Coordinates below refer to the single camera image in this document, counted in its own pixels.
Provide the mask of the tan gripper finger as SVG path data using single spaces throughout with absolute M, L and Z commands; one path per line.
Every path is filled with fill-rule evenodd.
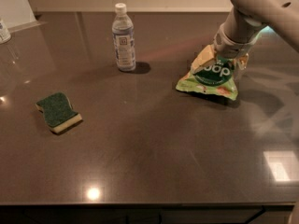
M 248 61 L 249 61 L 249 55 L 248 54 L 246 54 L 242 57 L 239 57 L 237 59 L 238 68 L 240 70 L 244 70 L 247 67 Z
M 196 74 L 206 67 L 214 64 L 217 60 L 216 51 L 213 45 L 207 45 L 197 57 L 194 59 L 191 65 L 191 72 Z

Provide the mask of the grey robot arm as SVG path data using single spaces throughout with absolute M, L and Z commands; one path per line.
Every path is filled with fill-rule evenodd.
M 268 26 L 299 51 L 299 0 L 231 0 L 233 8 L 215 34 L 213 43 L 194 59 L 196 74 L 218 59 L 245 66 L 258 33 Z

